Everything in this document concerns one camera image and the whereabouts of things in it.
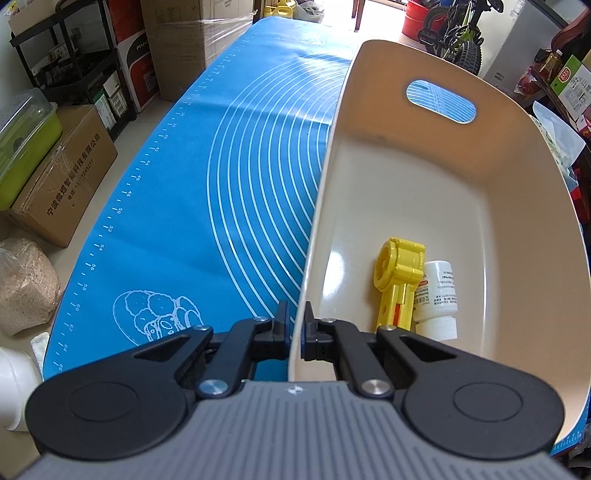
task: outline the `red and white box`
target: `red and white box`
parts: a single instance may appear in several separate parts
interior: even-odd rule
[[[135,110],[139,113],[158,93],[158,80],[146,31],[141,30],[121,41],[117,51]]]

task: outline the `green toy bike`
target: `green toy bike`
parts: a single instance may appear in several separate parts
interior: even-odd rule
[[[433,7],[425,16],[418,39],[430,54],[478,75],[484,37],[477,24],[482,13],[493,8],[503,13],[502,0],[454,0],[449,7]]]

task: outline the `metal screw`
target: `metal screw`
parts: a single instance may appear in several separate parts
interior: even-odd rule
[[[361,389],[370,395],[383,395],[390,391],[390,384],[384,380],[373,378],[361,384]]]
[[[228,384],[224,380],[217,378],[204,380],[199,384],[199,390],[206,395],[221,395],[228,390]]]

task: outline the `basket handle hole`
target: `basket handle hole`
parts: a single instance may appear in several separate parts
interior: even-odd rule
[[[406,95],[412,104],[439,113],[459,124],[469,124],[476,118],[476,107],[470,100],[426,80],[411,82]]]

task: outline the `white line drawing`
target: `white line drawing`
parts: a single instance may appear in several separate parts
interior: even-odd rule
[[[316,77],[313,77],[311,80],[308,80],[308,79],[310,78],[310,76],[313,74],[313,73],[311,72],[311,69],[310,69],[310,70],[307,70],[306,72],[304,72],[304,73],[300,74],[300,75],[299,75],[298,77],[296,77],[295,79],[291,79],[291,80],[290,80],[289,82],[287,82],[287,83],[286,83],[286,82],[274,82],[274,83],[275,83],[275,84],[278,84],[278,83],[280,83],[280,84],[282,84],[283,86],[285,86],[285,85],[287,85],[287,84],[289,84],[289,83],[292,83],[292,82],[294,82],[294,81],[298,80],[300,77],[303,77],[303,76],[304,76],[304,79],[305,79],[305,80],[308,80],[308,82],[307,82],[307,83],[305,83],[304,85],[309,85],[309,84],[311,84],[311,83],[314,83],[314,81],[317,81],[317,80],[318,80],[320,77],[322,77],[322,76],[326,75],[326,73],[327,73],[326,69],[325,69],[325,70],[322,70],[322,75],[321,75],[321,76],[316,76]],[[274,92],[274,94],[271,96],[271,98],[270,98],[270,99],[267,101],[267,105],[268,105],[268,104],[269,104],[269,103],[272,101],[273,97],[277,96],[279,93],[281,93],[281,91],[280,91],[280,90],[278,90],[278,91]],[[259,100],[259,102],[257,103],[257,105],[256,105],[256,106],[255,106],[253,109],[251,109],[251,114],[250,114],[250,116],[248,117],[248,120],[247,120],[247,122],[246,122],[246,126],[245,126],[245,127],[242,129],[241,146],[240,146],[240,148],[239,148],[239,150],[238,150],[238,187],[239,187],[239,191],[240,191],[240,195],[241,195],[241,200],[242,200],[242,208],[243,208],[243,212],[244,212],[244,214],[245,214],[245,217],[246,217],[246,222],[247,222],[247,224],[248,224],[248,226],[249,226],[249,229],[250,229],[250,231],[251,231],[251,234],[252,234],[252,237],[253,237],[253,239],[254,239],[254,241],[255,241],[256,245],[257,245],[257,248],[259,249],[259,252],[261,253],[261,256],[263,257],[263,260],[264,260],[264,262],[266,263],[267,267],[269,268],[269,271],[270,271],[270,273],[271,273],[271,274],[272,274],[272,276],[275,278],[275,280],[277,281],[277,283],[279,284],[279,286],[281,287],[281,289],[284,291],[284,293],[287,295],[287,297],[288,297],[288,298],[289,298],[289,299],[292,301],[292,303],[293,303],[293,304],[296,304],[296,302],[295,302],[295,300],[293,299],[292,295],[290,295],[290,294],[289,294],[289,292],[287,292],[287,291],[286,291],[286,289],[285,289],[285,287],[283,286],[283,284],[280,282],[280,280],[279,280],[279,279],[277,278],[277,276],[275,275],[275,272],[273,272],[273,270],[271,269],[271,266],[269,265],[269,263],[268,263],[268,260],[266,259],[266,257],[265,257],[265,255],[264,255],[264,253],[263,253],[263,252],[262,252],[262,250],[260,249],[259,243],[258,243],[258,241],[256,240],[256,236],[254,235],[254,233],[253,233],[253,231],[252,231],[252,227],[251,227],[251,224],[250,224],[250,220],[249,220],[249,218],[248,218],[248,214],[247,214],[247,212],[246,212],[246,207],[245,207],[245,205],[244,205],[244,201],[243,201],[243,200],[244,200],[244,197],[243,197],[243,194],[242,194],[242,181],[241,181],[241,157],[242,157],[242,143],[243,143],[243,137],[244,137],[244,135],[245,135],[245,133],[246,133],[246,131],[247,131],[247,129],[248,129],[248,125],[249,125],[249,123],[250,123],[250,120],[251,120],[251,118],[252,118],[252,114],[253,114],[253,112],[254,112],[254,111],[256,111],[256,110],[258,109],[258,107],[259,107],[260,103],[261,103],[262,101],[264,101],[264,99],[265,99],[265,96],[263,96],[263,97],[261,98],[261,100]],[[256,95],[255,95],[255,97],[254,97],[253,99],[251,99],[251,100],[250,100],[250,102],[249,102],[249,104],[248,104],[248,105],[251,105],[251,104],[253,104],[253,102],[254,102],[255,100],[256,100]],[[273,108],[272,108],[272,109],[269,111],[269,114],[268,114],[268,117],[267,117],[267,118],[269,118],[269,116],[271,116],[271,114],[272,114],[272,113],[276,113],[276,112],[275,112],[275,106],[274,106],[274,107],[273,107]],[[243,116],[244,116],[244,113],[245,113],[245,111],[246,111],[246,109],[242,109],[242,114],[240,115],[240,118],[238,119],[238,121],[237,121],[237,123],[236,123],[236,127],[235,127],[235,129],[234,129],[234,132],[233,132],[233,134],[232,134],[232,137],[231,137],[231,141],[230,141],[230,152],[229,152],[229,154],[227,155],[228,159],[230,159],[230,160],[231,160],[231,158],[232,158],[232,154],[231,154],[231,153],[232,153],[232,149],[234,148],[234,147],[233,147],[233,145],[234,145],[234,142],[235,142],[235,137],[236,137],[236,133],[237,133],[237,130],[238,130],[238,126],[239,126],[239,125],[241,125],[241,120],[242,120],[242,118],[243,118]],[[226,134],[227,134],[228,130],[230,129],[230,126],[231,126],[231,124],[232,124],[233,117],[234,117],[235,115],[236,115],[236,112],[234,112],[234,114],[232,115],[232,118],[230,119],[230,122],[229,122],[228,126],[226,127],[226,132],[225,132],[225,134],[224,134],[224,137],[223,137],[223,140],[222,140],[222,142],[224,142],[224,141],[225,141]],[[254,134],[254,132],[256,131],[256,126],[257,126],[257,125],[258,125],[258,119],[257,119],[257,122],[256,122],[256,124],[255,124],[255,125],[254,125],[254,127],[252,128],[252,135],[253,135],[253,134]],[[250,252],[248,251],[248,248],[247,248],[247,246],[246,246],[246,243],[245,243],[245,241],[244,241],[244,238],[243,238],[243,235],[242,235],[242,232],[241,232],[240,226],[238,225],[238,220],[237,220],[237,218],[236,218],[236,212],[235,212],[234,205],[233,205],[233,201],[232,201],[232,193],[231,193],[231,187],[230,187],[230,171],[231,171],[231,170],[232,170],[232,171],[234,171],[234,170],[230,168],[230,160],[228,160],[228,167],[227,167],[227,173],[226,173],[226,177],[227,177],[227,181],[228,181],[228,190],[229,190],[229,192],[228,192],[228,195],[229,195],[229,198],[230,198],[230,208],[232,209],[232,216],[233,216],[233,218],[234,218],[234,222],[235,222],[236,228],[237,228],[237,230],[238,230],[238,234],[239,234],[239,236],[240,236],[240,238],[241,238],[242,245],[243,245],[243,247],[245,248],[246,254],[247,254],[247,256],[249,257],[249,259],[250,259],[250,261],[251,261],[251,264],[253,265],[253,267],[254,267],[254,269],[255,269],[256,273],[258,274],[259,278],[261,278],[261,274],[260,274],[259,270],[257,269],[257,267],[256,267],[256,264],[254,263],[254,261],[253,261],[253,259],[252,259],[251,255],[250,255]],[[278,161],[279,161],[279,162],[281,161],[281,156],[280,156],[280,154],[278,155]],[[248,165],[249,165],[249,166],[248,166],[248,172],[249,172],[249,174],[250,174],[250,163],[249,163]],[[253,206],[255,207],[255,210],[258,210],[258,209],[257,209],[257,207],[256,207],[256,201],[255,201],[255,199],[254,199],[254,193],[253,193],[253,191],[252,191],[252,188],[251,188],[251,198],[252,198],[252,203],[253,203]],[[262,226],[262,228],[263,228],[263,231],[264,231],[264,234],[265,234],[265,236],[267,237],[267,240],[268,240],[268,235],[267,235],[266,231],[264,230],[264,225],[262,225],[262,223],[261,223],[261,226]],[[272,246],[272,243],[271,243],[270,241],[269,241],[269,244],[270,244],[271,248],[273,249],[273,251],[275,252],[275,249],[273,248],[273,246]],[[281,266],[283,267],[283,269],[285,270],[285,272],[286,272],[286,273],[287,273],[287,275],[289,276],[290,280],[291,280],[291,281],[294,283],[295,287],[296,287],[296,288],[299,290],[299,285],[298,285],[298,283],[296,283],[296,282],[295,282],[295,280],[292,278],[291,274],[290,274],[290,273],[289,273],[289,272],[288,272],[288,271],[285,269],[285,266],[283,265],[283,263],[282,263],[282,262],[281,262]],[[264,279],[263,279],[263,278],[261,278],[261,281],[263,282],[263,284],[264,284],[265,288],[266,288],[266,289],[269,291],[269,293],[270,293],[271,297],[272,297],[274,300],[276,300],[276,297],[275,297],[274,293],[273,293],[273,292],[272,292],[272,291],[269,289],[269,287],[268,287],[267,283],[264,281]]]
[[[318,79],[317,82],[314,82],[312,84],[311,87],[309,87],[307,90],[305,90],[300,97],[297,99],[297,102],[299,102],[301,100],[301,98],[306,95],[309,94],[310,90],[314,90],[315,88],[318,88],[319,85],[323,85],[324,82],[326,82],[325,85],[323,85],[324,89],[325,89],[325,94],[327,92],[331,92],[332,90],[338,89],[340,90],[340,87],[342,85],[342,83],[339,81],[340,79],[334,80],[334,79]],[[312,227],[312,220],[310,218],[310,216],[308,215],[308,213],[306,212],[306,208],[304,208],[304,205],[300,199],[300,194],[297,191],[297,186],[296,186],[296,180],[294,178],[294,173],[293,173],[293,169],[292,169],[292,163],[291,163],[291,139],[292,139],[292,133],[293,133],[293,129],[294,129],[294,125],[296,124],[296,119],[299,118],[301,116],[302,110],[304,108],[306,104],[302,104],[299,108],[298,111],[295,113],[295,115],[292,116],[292,121],[291,121],[291,127],[290,127],[290,131],[289,134],[287,134],[287,164],[289,165],[290,168],[290,177],[291,177],[291,184],[293,185],[293,188],[295,190],[295,194],[297,196],[298,201],[300,202],[300,206],[302,208],[302,210],[304,211],[304,214],[306,216],[306,218],[308,219],[308,221],[310,222],[310,227]],[[304,118],[301,121],[301,124],[303,125],[305,120],[307,119],[307,115],[310,112],[310,109],[312,108],[312,106],[314,105],[314,103],[312,103],[311,105],[308,106],[308,110],[307,112],[304,114]],[[283,125],[281,126],[281,131],[279,134],[279,144],[281,145],[281,138],[283,136],[283,129],[285,128],[285,121],[287,120],[287,116],[285,116],[285,119],[283,120]],[[306,195],[308,196],[308,200],[310,201],[310,204],[312,206],[312,209],[314,209],[314,201],[312,200],[312,195],[310,195],[310,191],[308,189],[308,185],[306,185],[306,179],[304,178],[304,172],[302,170],[301,167],[301,155],[300,155],[300,141],[301,141],[301,129],[300,132],[298,134],[297,137],[297,145],[296,145],[296,149],[297,149],[297,164],[299,166],[299,171],[300,171],[300,178],[302,181],[302,184],[304,186],[304,190],[306,191]]]
[[[142,345],[195,325],[201,314],[187,297],[151,290],[128,290],[113,302],[113,319],[130,342]]]
[[[258,96],[258,94],[257,94],[257,95],[255,95],[255,96],[253,97],[253,99],[252,99],[252,100],[249,102],[249,105],[253,104],[253,102],[256,100],[256,97],[257,97],[257,96]],[[239,147],[238,147],[238,190],[239,190],[239,192],[240,192],[240,199],[241,199],[241,203],[242,203],[242,210],[243,210],[243,214],[245,215],[245,219],[246,219],[246,222],[247,222],[247,224],[248,224],[248,228],[249,228],[249,230],[250,230],[250,233],[251,233],[251,235],[252,235],[252,238],[253,238],[253,240],[254,240],[254,242],[255,242],[255,244],[256,244],[256,247],[257,247],[257,249],[258,249],[259,253],[261,254],[261,257],[262,257],[262,259],[263,259],[263,262],[264,262],[264,263],[267,265],[267,268],[269,269],[269,271],[270,271],[271,275],[272,275],[272,276],[275,278],[275,280],[276,280],[276,282],[278,283],[279,287],[280,287],[280,288],[283,290],[283,292],[284,292],[284,293],[287,295],[287,297],[288,297],[288,298],[289,298],[289,299],[290,299],[290,300],[291,300],[291,301],[292,301],[294,304],[296,304],[297,302],[296,302],[296,301],[293,299],[293,297],[291,296],[291,294],[290,294],[290,293],[289,293],[289,292],[288,292],[288,291],[285,289],[285,287],[283,286],[283,284],[281,283],[281,281],[279,280],[279,278],[277,277],[277,275],[275,274],[275,272],[272,270],[272,268],[271,268],[271,266],[270,266],[270,264],[269,264],[269,262],[268,262],[268,260],[267,260],[267,258],[266,258],[266,256],[265,256],[265,254],[264,254],[263,250],[262,250],[262,249],[261,249],[261,247],[260,247],[260,244],[259,244],[259,242],[258,242],[258,240],[257,240],[257,238],[256,238],[256,235],[254,234],[254,231],[253,231],[253,229],[252,229],[251,221],[250,221],[250,218],[249,218],[249,216],[248,216],[248,212],[247,212],[247,210],[246,210],[246,206],[245,206],[245,203],[244,203],[244,195],[243,195],[243,191],[242,191],[242,179],[241,179],[241,161],[242,161],[242,152],[243,152],[243,148],[242,148],[242,146],[243,146],[243,142],[244,142],[244,137],[245,137],[245,134],[246,134],[246,132],[247,132],[247,130],[248,130],[248,125],[251,123],[251,119],[252,119],[252,116],[253,116],[254,112],[255,112],[255,111],[258,109],[259,105],[261,104],[261,102],[262,102],[262,101],[264,101],[264,99],[265,99],[265,96],[262,96],[262,97],[261,97],[261,99],[259,100],[259,102],[258,102],[258,103],[255,105],[255,107],[250,109],[250,110],[251,110],[251,113],[250,113],[250,115],[248,116],[248,119],[246,120],[246,125],[245,125],[245,127],[242,129],[242,135],[241,135],[240,144],[239,144]],[[237,123],[236,123],[236,124],[237,124],[237,127],[234,129],[234,132],[233,132],[233,134],[232,134],[232,138],[231,138],[231,141],[230,141],[230,152],[229,152],[229,154],[228,154],[228,159],[232,158],[232,155],[231,155],[231,153],[232,153],[232,150],[234,149],[234,142],[235,142],[236,133],[238,132],[238,125],[242,125],[242,119],[243,119],[243,117],[244,117],[244,114],[245,114],[245,112],[246,112],[246,109],[245,109],[245,108],[243,108],[243,109],[241,109],[241,110],[242,110],[242,113],[241,113],[241,115],[240,115],[239,119],[237,120]],[[257,121],[257,123],[254,125],[254,127],[252,128],[251,140],[252,140],[252,136],[254,135],[254,132],[256,131],[256,125],[257,125],[257,124],[258,124],[258,121]],[[251,176],[250,176],[250,166],[251,166],[251,162],[250,162],[250,158],[251,158],[251,151],[250,151],[250,149],[249,149],[249,151],[248,151],[248,155],[247,155],[247,156],[248,156],[247,171],[248,171],[248,177],[249,177],[249,180],[250,180],[250,178],[251,178]],[[256,265],[255,265],[255,263],[254,263],[254,261],[253,261],[253,259],[252,259],[251,255],[250,255],[250,252],[248,251],[248,248],[247,248],[247,246],[246,246],[246,243],[245,243],[245,241],[244,241],[244,238],[243,238],[243,236],[242,236],[241,229],[240,229],[240,227],[239,227],[239,225],[238,225],[238,220],[237,220],[237,218],[236,218],[236,212],[235,212],[235,210],[234,210],[234,205],[233,205],[233,201],[232,201],[232,194],[231,194],[231,191],[230,191],[230,161],[228,161],[228,168],[227,168],[227,178],[228,178],[228,189],[229,189],[229,197],[230,197],[230,207],[231,207],[231,209],[232,209],[232,215],[233,215],[233,218],[234,218],[234,222],[235,222],[235,224],[236,224],[236,227],[237,227],[237,229],[238,229],[238,234],[239,234],[239,236],[240,236],[240,238],[241,238],[242,245],[243,245],[243,247],[245,248],[245,250],[246,250],[246,254],[247,254],[247,256],[249,257],[249,259],[250,259],[250,261],[251,261],[251,264],[252,264],[252,265],[253,265],[253,267],[255,268],[255,270],[256,270],[256,273],[258,274],[259,278],[261,278],[261,281],[263,282],[264,286],[265,286],[265,287],[267,288],[267,290],[269,291],[269,293],[270,293],[271,297],[272,297],[272,298],[273,298],[275,301],[277,301],[277,298],[275,297],[274,293],[273,293],[273,292],[272,292],[272,291],[269,289],[269,287],[268,287],[267,283],[266,283],[266,282],[265,282],[265,280],[264,280],[264,279],[261,277],[261,274],[260,274],[259,270],[257,269],[257,267],[256,267]],[[261,218],[260,218],[260,215],[259,215],[259,213],[258,213],[258,208],[257,208],[257,206],[256,206],[256,201],[255,201],[255,198],[254,198],[254,192],[253,192],[253,190],[252,190],[252,183],[250,182],[250,184],[251,184],[251,185],[250,185],[250,187],[251,187],[251,188],[250,188],[250,191],[251,191],[251,199],[252,199],[252,204],[253,204],[253,207],[255,208],[255,211],[256,211],[256,213],[257,213],[257,217],[258,217],[258,219],[259,219],[259,222],[260,222],[260,224],[261,224],[261,229],[262,229],[262,231],[263,231],[263,234],[265,235],[265,237],[266,237],[266,239],[267,239],[267,241],[268,241],[268,243],[269,243],[269,245],[270,245],[270,247],[271,247],[271,249],[272,249],[273,253],[275,254],[275,257],[277,258],[278,262],[279,262],[279,263],[280,263],[280,265],[282,266],[283,270],[284,270],[284,271],[285,271],[285,273],[288,275],[289,279],[290,279],[290,280],[291,280],[291,282],[294,284],[294,286],[295,286],[297,289],[299,289],[299,287],[300,287],[300,286],[299,286],[299,283],[298,283],[298,282],[296,282],[296,281],[295,281],[295,279],[293,279],[293,277],[291,276],[290,272],[289,272],[289,271],[286,269],[285,265],[284,265],[284,264],[283,264],[283,262],[281,261],[281,258],[280,258],[280,257],[279,257],[279,255],[277,254],[277,251],[275,250],[275,248],[274,248],[274,246],[273,246],[273,244],[272,244],[271,240],[270,240],[270,239],[269,239],[269,237],[268,237],[268,234],[267,234],[267,232],[266,232],[266,230],[265,230],[265,228],[264,228],[264,224],[262,223],[262,220],[261,220]],[[279,239],[282,241],[282,239],[281,239],[281,236],[279,235],[279,232],[277,232],[277,235],[278,235]],[[291,257],[291,259],[294,261],[294,263],[295,263],[296,267],[297,267],[297,268],[300,270],[300,273],[303,273],[303,270],[302,270],[302,269],[301,269],[301,267],[300,267],[300,266],[299,266],[299,265],[296,263],[295,259],[293,258],[293,256],[291,255],[291,253],[289,252],[289,250],[287,249],[287,246],[285,246],[285,244],[284,244],[284,248],[285,248],[286,252],[288,253],[288,255]]]
[[[244,89],[244,90],[243,90],[243,91],[242,91],[242,92],[241,92],[241,93],[240,93],[240,94],[239,94],[239,95],[238,95],[238,96],[237,96],[237,97],[236,97],[236,98],[235,98],[235,99],[232,101],[232,103],[231,103],[231,104],[228,106],[228,108],[226,108],[226,111],[225,111],[225,113],[224,113],[224,116],[222,117],[222,120],[220,121],[220,124],[218,125],[218,128],[217,128],[217,130],[216,130],[216,133],[215,133],[215,136],[214,136],[214,139],[213,139],[213,142],[212,142],[212,148],[211,148],[211,150],[210,150],[210,155],[209,155],[208,164],[207,164],[207,202],[208,202],[208,207],[209,207],[209,212],[210,212],[210,220],[211,220],[211,222],[212,222],[212,228],[213,228],[214,237],[215,237],[215,239],[216,239],[216,243],[217,243],[217,245],[218,245],[218,248],[219,248],[219,250],[220,250],[220,253],[222,254],[222,259],[223,259],[223,261],[224,261],[224,264],[226,265],[226,269],[228,270],[228,272],[229,272],[229,274],[230,274],[230,277],[232,278],[232,281],[234,282],[234,284],[235,284],[236,288],[238,289],[238,291],[239,291],[239,294],[241,295],[242,299],[245,301],[246,305],[249,307],[249,309],[251,310],[251,312],[252,312],[253,314],[254,314],[254,310],[253,310],[252,306],[249,304],[249,302],[246,300],[246,297],[244,296],[244,293],[242,292],[242,290],[241,290],[241,289],[240,289],[240,287],[238,286],[238,283],[237,283],[237,281],[236,281],[236,279],[235,279],[234,275],[232,274],[232,272],[231,272],[231,269],[230,269],[230,267],[229,267],[229,264],[228,264],[228,261],[227,261],[227,259],[226,259],[225,255],[224,255],[224,253],[223,253],[223,249],[222,249],[222,247],[221,247],[221,244],[220,244],[220,242],[219,242],[219,238],[217,237],[217,232],[216,232],[216,228],[215,228],[215,223],[214,223],[214,221],[213,221],[213,212],[212,212],[212,209],[211,209],[211,196],[210,196],[210,195],[211,195],[211,191],[210,191],[210,183],[209,183],[209,182],[210,182],[210,179],[209,179],[209,174],[210,174],[210,168],[211,168],[212,154],[213,154],[213,152],[214,152],[214,149],[215,149],[215,141],[216,141],[216,138],[217,138],[217,136],[219,135],[219,133],[220,133],[219,131],[220,131],[221,127],[222,127],[222,126],[223,126],[223,124],[224,124],[224,119],[226,118],[227,114],[229,113],[229,111],[230,111],[230,109],[232,108],[232,106],[234,105],[234,103],[236,103],[236,102],[237,102],[237,101],[240,99],[240,97],[241,97],[241,96],[244,94],[244,92],[246,92],[246,91],[247,91],[247,90],[248,90],[248,89],[249,89],[249,88],[250,88],[250,87],[251,87],[253,84],[255,84],[257,80],[259,80],[259,84],[262,84],[262,83],[264,83],[264,82],[265,82],[265,80],[267,80],[267,79],[268,79],[267,77],[269,77],[269,76],[273,76],[273,75],[275,75],[275,73],[279,73],[279,72],[281,72],[281,71],[283,71],[283,70],[286,70],[286,71],[287,71],[287,73],[289,73],[290,71],[292,71],[292,70],[295,70],[296,68],[297,68],[297,60],[292,60],[292,61],[290,61],[290,62],[287,62],[286,64],[280,65],[280,66],[278,66],[278,67],[275,67],[274,69],[271,69],[271,70],[270,70],[270,71],[268,71],[268,72],[265,72],[265,74],[263,74],[263,75],[260,75],[259,77],[257,77],[257,79],[255,79],[253,82],[251,82],[251,84],[250,84],[249,86],[247,86],[247,87],[246,87],[246,88],[245,88],[245,89]],[[233,246],[233,244],[232,244],[232,240],[231,240],[231,238],[230,238],[230,235],[229,235],[229,232],[228,232],[228,227],[227,227],[227,224],[226,224],[226,222],[225,222],[225,217],[224,217],[224,214],[223,214],[223,209],[222,209],[222,204],[221,204],[221,197],[220,197],[220,186],[219,186],[219,173],[220,173],[220,172],[219,172],[219,166],[220,166],[220,162],[221,162],[222,148],[223,148],[223,145],[224,145],[224,142],[225,142],[225,138],[226,138],[226,136],[227,136],[227,134],[228,134],[228,130],[229,130],[229,128],[230,128],[230,125],[231,125],[231,123],[232,123],[232,120],[234,119],[234,117],[235,117],[235,115],[236,115],[236,111],[237,111],[237,110],[238,110],[238,108],[239,108],[239,107],[240,107],[240,106],[241,106],[241,105],[242,105],[242,104],[243,104],[243,103],[246,101],[246,99],[247,99],[247,98],[248,98],[248,95],[246,95],[246,97],[242,98],[242,99],[240,100],[240,103],[239,103],[239,104],[238,104],[238,105],[237,105],[237,106],[234,108],[234,112],[233,112],[233,114],[232,114],[232,116],[231,116],[231,118],[230,118],[230,120],[229,120],[229,122],[228,122],[228,125],[227,125],[227,127],[226,127],[226,129],[225,129],[225,131],[224,131],[224,134],[223,134],[223,137],[222,137],[222,140],[221,140],[221,145],[220,145],[220,147],[219,147],[219,155],[218,155],[218,159],[217,159],[217,170],[216,170],[216,176],[217,176],[217,195],[218,195],[218,203],[219,203],[219,207],[220,207],[220,212],[221,212],[221,216],[222,216],[222,222],[223,222],[223,224],[224,224],[224,230],[226,231],[226,236],[227,236],[227,238],[228,238],[228,241],[229,241],[230,248],[232,249],[232,252],[233,252],[233,254],[234,254],[234,257],[236,258],[236,261],[237,261],[237,262],[238,262],[238,264],[239,264],[239,268],[241,269],[241,271],[242,271],[242,274],[245,276],[245,278],[246,278],[246,281],[248,282],[249,286],[251,287],[251,290],[252,290],[252,291],[255,293],[255,295],[257,296],[257,299],[258,299],[258,300],[261,302],[261,304],[262,304],[262,305],[265,307],[265,309],[268,311],[269,309],[268,309],[268,308],[267,308],[267,306],[266,306],[266,305],[265,305],[265,304],[262,302],[262,300],[260,299],[260,297],[259,297],[258,293],[257,293],[257,292],[255,291],[255,289],[253,288],[253,286],[252,286],[252,283],[251,283],[250,279],[249,279],[249,278],[248,278],[248,276],[245,274],[245,272],[244,272],[244,269],[243,269],[243,267],[242,267],[242,265],[241,265],[241,263],[240,263],[240,261],[239,261],[239,259],[238,259],[238,256],[237,256],[237,254],[236,254],[235,248],[234,248],[234,246]],[[294,238],[294,242],[296,243],[296,245],[298,245],[299,249],[302,251],[302,254],[305,256],[305,254],[303,253],[303,250],[301,249],[301,247],[299,246],[299,244],[296,242],[295,238]]]

